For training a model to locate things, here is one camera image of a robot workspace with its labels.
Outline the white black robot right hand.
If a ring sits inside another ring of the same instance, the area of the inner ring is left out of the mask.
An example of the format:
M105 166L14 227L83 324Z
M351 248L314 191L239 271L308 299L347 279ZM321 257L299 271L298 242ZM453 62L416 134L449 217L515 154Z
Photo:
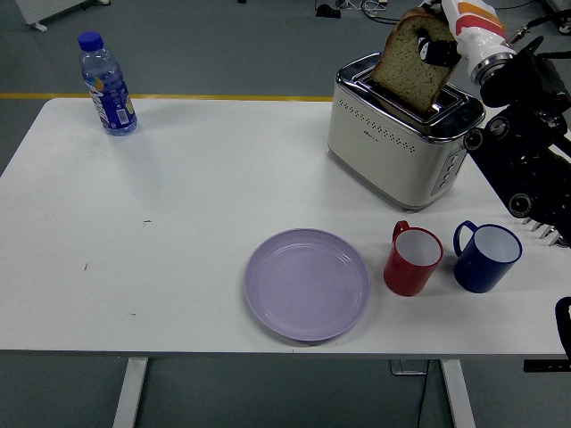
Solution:
M484 1L423 1L420 6L442 10L469 71L476 73L486 64L516 55L508 46L505 26L495 9Z

